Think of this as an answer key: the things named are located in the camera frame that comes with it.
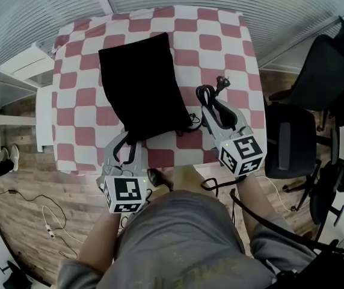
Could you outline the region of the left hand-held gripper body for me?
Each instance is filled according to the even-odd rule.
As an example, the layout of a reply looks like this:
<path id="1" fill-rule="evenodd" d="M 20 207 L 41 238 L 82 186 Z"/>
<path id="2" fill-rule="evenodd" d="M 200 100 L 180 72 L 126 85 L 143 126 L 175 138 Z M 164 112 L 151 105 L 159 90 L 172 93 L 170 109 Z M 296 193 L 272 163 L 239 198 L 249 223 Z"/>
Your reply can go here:
<path id="1" fill-rule="evenodd" d="M 146 202 L 148 177 L 119 166 L 108 166 L 96 180 L 111 214 L 136 213 Z"/>

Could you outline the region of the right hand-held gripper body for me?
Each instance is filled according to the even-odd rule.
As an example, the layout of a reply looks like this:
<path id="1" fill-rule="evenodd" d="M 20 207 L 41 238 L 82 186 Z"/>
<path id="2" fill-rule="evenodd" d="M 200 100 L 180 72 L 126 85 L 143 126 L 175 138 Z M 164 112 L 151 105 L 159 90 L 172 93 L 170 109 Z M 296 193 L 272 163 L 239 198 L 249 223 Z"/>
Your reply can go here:
<path id="1" fill-rule="evenodd" d="M 218 150 L 217 159 L 235 176 L 249 175 L 260 169 L 265 152 L 250 127 L 239 131 L 227 129 L 225 134 L 213 135 Z"/>

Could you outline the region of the black orange hair dryer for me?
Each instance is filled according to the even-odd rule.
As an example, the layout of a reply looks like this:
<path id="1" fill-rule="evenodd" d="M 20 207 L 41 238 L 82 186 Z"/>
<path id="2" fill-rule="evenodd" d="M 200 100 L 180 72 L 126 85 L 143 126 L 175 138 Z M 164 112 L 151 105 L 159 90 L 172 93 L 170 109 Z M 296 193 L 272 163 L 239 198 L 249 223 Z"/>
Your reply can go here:
<path id="1" fill-rule="evenodd" d="M 196 97 L 199 100 L 202 107 L 207 108 L 210 113 L 214 113 L 213 109 L 216 109 L 218 115 L 216 117 L 222 117 L 220 107 L 215 104 L 217 96 L 227 87 L 230 86 L 230 81 L 224 76 L 217 76 L 217 86 L 214 88 L 212 85 L 201 85 L 196 88 Z"/>

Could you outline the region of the black fabric bag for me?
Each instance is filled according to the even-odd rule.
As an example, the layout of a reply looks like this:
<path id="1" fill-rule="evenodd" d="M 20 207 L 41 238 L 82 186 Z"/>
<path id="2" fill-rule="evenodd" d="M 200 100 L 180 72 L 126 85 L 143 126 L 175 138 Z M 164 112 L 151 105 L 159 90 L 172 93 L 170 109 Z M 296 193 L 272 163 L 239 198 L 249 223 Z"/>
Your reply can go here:
<path id="1" fill-rule="evenodd" d="M 177 85 L 169 35 L 101 49 L 102 87 L 133 145 L 193 126 Z"/>

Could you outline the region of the person's left forearm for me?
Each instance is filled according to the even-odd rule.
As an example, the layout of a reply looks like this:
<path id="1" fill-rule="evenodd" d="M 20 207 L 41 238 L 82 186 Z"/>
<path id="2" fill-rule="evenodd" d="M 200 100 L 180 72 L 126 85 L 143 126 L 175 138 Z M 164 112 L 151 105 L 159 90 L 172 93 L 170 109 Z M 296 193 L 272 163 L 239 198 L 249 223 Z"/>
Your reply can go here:
<path id="1" fill-rule="evenodd" d="M 119 214 L 105 207 L 84 241 L 78 261 L 104 274 L 113 262 L 115 243 L 120 224 Z"/>

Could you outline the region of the person's right forearm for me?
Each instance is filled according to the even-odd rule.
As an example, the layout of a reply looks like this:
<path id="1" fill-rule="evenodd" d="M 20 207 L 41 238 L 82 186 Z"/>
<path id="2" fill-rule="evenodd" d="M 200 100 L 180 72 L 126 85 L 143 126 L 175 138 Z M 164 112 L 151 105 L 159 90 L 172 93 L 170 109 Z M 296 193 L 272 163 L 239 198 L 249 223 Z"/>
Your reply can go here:
<path id="1" fill-rule="evenodd" d="M 279 217 L 254 175 L 248 175 L 237 183 L 237 189 L 239 200 L 252 212 L 267 220 Z"/>

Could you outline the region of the person's left black shoe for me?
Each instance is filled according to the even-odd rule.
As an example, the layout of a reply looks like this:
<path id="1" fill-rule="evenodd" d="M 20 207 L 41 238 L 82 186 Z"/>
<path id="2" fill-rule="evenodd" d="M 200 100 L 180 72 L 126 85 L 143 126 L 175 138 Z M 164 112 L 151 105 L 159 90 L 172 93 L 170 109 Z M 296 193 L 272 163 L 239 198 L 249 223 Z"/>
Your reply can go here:
<path id="1" fill-rule="evenodd" d="M 158 169 L 147 169 L 147 176 L 152 186 L 159 187 L 164 185 L 164 179 L 161 172 Z"/>

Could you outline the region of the black office chair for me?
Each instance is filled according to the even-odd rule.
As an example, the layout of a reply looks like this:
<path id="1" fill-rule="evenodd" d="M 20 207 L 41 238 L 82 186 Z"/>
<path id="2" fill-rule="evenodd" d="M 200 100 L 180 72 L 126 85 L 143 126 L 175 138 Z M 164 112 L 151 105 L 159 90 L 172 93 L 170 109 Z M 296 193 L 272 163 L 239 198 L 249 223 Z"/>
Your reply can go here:
<path id="1" fill-rule="evenodd" d="M 344 91 L 334 101 L 332 116 L 337 128 L 344 127 Z M 319 226 L 315 240 L 318 241 L 324 229 L 328 213 L 336 216 L 336 225 L 344 208 L 333 207 L 337 192 L 344 192 L 344 160 L 338 158 L 335 163 L 329 162 L 321 169 L 319 181 L 310 193 L 310 214 L 313 222 Z"/>
<path id="2" fill-rule="evenodd" d="M 344 19 L 339 20 L 335 37 L 321 34 L 315 38 L 291 88 L 269 97 L 265 174 L 270 178 L 313 174 L 317 144 L 330 147 L 332 160 L 337 160 L 336 136 L 318 137 L 313 113 L 327 113 L 344 91 Z"/>

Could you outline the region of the person's khaki trousers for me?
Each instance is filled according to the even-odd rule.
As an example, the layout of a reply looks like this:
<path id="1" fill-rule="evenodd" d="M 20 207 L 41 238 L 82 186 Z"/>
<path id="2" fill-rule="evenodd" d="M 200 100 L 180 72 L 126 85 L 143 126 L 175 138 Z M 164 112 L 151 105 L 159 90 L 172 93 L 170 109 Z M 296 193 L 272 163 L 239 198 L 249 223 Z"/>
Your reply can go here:
<path id="1" fill-rule="evenodd" d="M 205 193 L 201 187 L 204 178 L 193 165 L 177 166 L 174 168 L 173 190 L 185 190 L 193 193 Z"/>

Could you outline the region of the red white checkered tablecloth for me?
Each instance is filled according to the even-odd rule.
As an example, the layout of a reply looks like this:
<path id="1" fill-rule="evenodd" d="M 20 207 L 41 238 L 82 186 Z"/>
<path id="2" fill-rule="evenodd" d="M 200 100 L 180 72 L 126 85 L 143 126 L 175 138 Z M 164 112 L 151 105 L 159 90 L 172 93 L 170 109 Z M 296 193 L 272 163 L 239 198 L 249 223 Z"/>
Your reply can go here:
<path id="1" fill-rule="evenodd" d="M 220 99 L 242 111 L 260 147 L 266 149 L 262 86 L 242 13 L 175 5 L 90 17 L 59 30 L 52 50 L 52 136 L 58 170 L 100 172 L 106 145 L 123 130 L 103 91 L 98 52 L 160 33 L 169 35 L 187 110 L 200 115 L 196 88 L 215 85 L 223 75 L 230 86 Z"/>

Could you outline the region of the person's grey shirt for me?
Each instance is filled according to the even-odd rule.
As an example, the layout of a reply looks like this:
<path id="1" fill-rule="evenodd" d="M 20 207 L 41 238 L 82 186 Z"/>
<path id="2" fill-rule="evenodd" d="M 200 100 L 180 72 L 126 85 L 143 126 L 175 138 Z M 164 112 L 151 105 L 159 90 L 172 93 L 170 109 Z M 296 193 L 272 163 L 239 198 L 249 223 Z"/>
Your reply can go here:
<path id="1" fill-rule="evenodd" d="M 225 206 L 216 199 L 173 191 L 127 223 L 105 273 L 74 260 L 60 268 L 58 289 L 266 289 L 277 272 L 306 268 L 308 248 L 258 225 L 251 255 Z"/>

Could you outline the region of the white chair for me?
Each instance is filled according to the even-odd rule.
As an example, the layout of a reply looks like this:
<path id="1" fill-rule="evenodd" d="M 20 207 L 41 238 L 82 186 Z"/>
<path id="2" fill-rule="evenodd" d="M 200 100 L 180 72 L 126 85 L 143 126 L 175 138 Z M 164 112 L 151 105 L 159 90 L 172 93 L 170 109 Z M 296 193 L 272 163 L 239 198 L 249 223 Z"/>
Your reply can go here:
<path id="1" fill-rule="evenodd" d="M 53 145 L 52 80 L 54 60 L 34 42 L 29 48 L 0 65 L 0 73 L 35 88 L 35 131 L 37 151 Z"/>

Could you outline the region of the black stand device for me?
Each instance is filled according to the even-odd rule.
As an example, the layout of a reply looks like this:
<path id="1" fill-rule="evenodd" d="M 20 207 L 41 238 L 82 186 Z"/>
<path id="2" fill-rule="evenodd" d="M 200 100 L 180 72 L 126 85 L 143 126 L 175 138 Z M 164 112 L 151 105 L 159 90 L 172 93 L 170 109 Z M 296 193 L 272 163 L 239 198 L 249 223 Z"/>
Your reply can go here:
<path id="1" fill-rule="evenodd" d="M 26 274 L 18 268 L 11 261 L 7 261 L 7 266 L 0 267 L 0 271 L 5 274 L 5 271 L 10 269 L 11 274 L 9 278 L 3 283 L 4 289 L 31 289 L 32 282 L 28 279 Z"/>

